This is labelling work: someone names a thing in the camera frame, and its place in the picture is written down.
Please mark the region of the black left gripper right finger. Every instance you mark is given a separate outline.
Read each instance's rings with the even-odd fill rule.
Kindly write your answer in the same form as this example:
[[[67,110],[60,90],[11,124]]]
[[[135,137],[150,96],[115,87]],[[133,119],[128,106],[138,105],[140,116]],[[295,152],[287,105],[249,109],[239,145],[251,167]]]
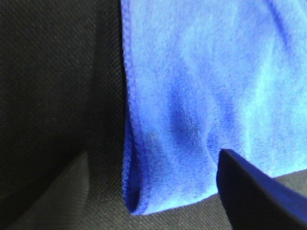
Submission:
[[[234,230],[305,230],[307,199],[231,149],[219,153],[218,193]]]

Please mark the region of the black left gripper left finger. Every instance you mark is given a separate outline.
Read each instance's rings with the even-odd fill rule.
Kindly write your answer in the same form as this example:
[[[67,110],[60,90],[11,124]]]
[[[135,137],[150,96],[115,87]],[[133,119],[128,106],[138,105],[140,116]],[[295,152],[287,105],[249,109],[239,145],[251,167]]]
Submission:
[[[75,230],[89,193],[87,152],[0,202],[2,230]]]

